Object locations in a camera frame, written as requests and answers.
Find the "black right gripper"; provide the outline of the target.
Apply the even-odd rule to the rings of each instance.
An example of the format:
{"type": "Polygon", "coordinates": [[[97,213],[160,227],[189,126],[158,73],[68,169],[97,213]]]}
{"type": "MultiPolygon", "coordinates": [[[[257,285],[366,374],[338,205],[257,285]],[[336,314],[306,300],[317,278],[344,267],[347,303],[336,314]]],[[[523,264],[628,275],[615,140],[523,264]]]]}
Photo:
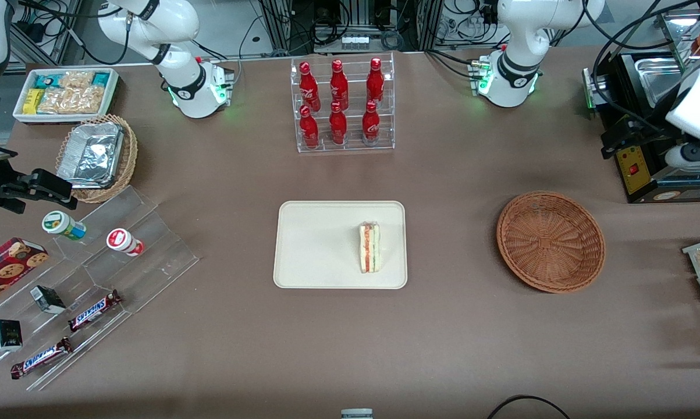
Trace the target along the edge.
{"type": "Polygon", "coordinates": [[[12,169],[9,162],[0,162],[0,208],[23,213],[31,191],[47,194],[46,200],[69,210],[76,210],[78,199],[72,196],[72,184],[45,169],[25,175],[12,169]]]}

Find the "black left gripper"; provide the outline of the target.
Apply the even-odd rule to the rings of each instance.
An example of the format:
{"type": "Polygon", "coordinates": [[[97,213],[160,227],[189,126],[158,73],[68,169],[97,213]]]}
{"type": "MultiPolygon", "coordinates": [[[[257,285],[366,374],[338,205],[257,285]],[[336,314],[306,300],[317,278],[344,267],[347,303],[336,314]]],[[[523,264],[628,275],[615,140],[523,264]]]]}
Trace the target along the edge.
{"type": "Polygon", "coordinates": [[[600,136],[602,140],[602,158],[611,159],[624,149],[638,148],[653,141],[673,140],[679,138],[679,128],[666,120],[666,113],[653,113],[644,117],[624,115],[622,122],[626,128],[610,128],[600,136]]]}

